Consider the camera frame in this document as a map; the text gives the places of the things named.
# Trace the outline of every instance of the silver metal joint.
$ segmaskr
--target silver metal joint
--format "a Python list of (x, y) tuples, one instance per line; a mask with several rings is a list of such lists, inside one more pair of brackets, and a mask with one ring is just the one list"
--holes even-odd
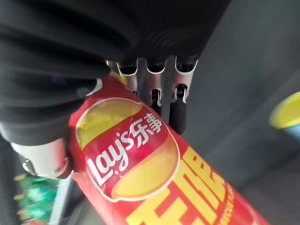
[(161, 106), (161, 98), (163, 97), (163, 83), (164, 83), (164, 70), (165, 66), (161, 71), (153, 72), (147, 66), (147, 93), (148, 99), (153, 103), (153, 90), (158, 90), (157, 105)]
[(189, 95), (189, 90), (191, 87), (191, 83), (193, 80), (193, 76), (194, 76), (194, 72), (197, 66), (198, 60), (196, 61), (194, 67), (188, 71), (188, 72), (182, 72), (177, 68), (177, 57), (175, 58), (175, 71), (176, 71), (176, 75), (175, 75), (175, 79), (174, 82), (172, 84), (172, 97), (173, 97), (173, 102), (175, 102), (177, 100), (177, 87), (179, 84), (184, 84), (187, 88), (186, 90), (184, 90), (184, 97), (183, 97), (183, 101), (186, 102), (188, 95)]
[(120, 76), (122, 76), (125, 79), (127, 87), (130, 90), (132, 90), (134, 93), (137, 93), (137, 78), (136, 78), (137, 67), (138, 67), (137, 61), (136, 61), (136, 67), (133, 68), (135, 70), (130, 74), (125, 73), (123, 68), (118, 63), (117, 63), (117, 67), (118, 67)]
[(72, 171), (62, 138), (42, 145), (11, 143), (11, 146), (24, 158), (23, 168), (33, 175), (51, 179), (66, 178)]

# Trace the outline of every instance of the white plastic part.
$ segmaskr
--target white plastic part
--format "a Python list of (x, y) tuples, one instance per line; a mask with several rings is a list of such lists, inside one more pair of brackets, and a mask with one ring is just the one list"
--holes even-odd
[(32, 163), (34, 172), (38, 176), (57, 178), (69, 166), (62, 138), (42, 145), (25, 146), (11, 143), (11, 146), (17, 153)]

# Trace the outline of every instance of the chip bag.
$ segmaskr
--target chip bag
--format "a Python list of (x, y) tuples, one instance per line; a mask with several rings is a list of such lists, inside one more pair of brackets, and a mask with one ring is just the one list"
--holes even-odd
[(117, 77), (70, 119), (73, 178), (108, 225), (268, 225)]

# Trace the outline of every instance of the lay's chip bag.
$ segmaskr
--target lay's chip bag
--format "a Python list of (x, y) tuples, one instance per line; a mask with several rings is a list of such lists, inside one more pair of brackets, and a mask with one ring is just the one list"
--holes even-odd
[(108, 225), (268, 225), (114, 76), (70, 120), (73, 178)]

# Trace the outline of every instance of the lay's logo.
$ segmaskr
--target lay's logo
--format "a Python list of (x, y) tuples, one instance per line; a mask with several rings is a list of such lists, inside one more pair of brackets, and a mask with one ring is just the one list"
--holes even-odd
[(173, 135), (142, 103), (125, 98), (98, 101), (79, 119), (76, 137), (89, 176), (111, 202), (153, 196), (178, 169)]

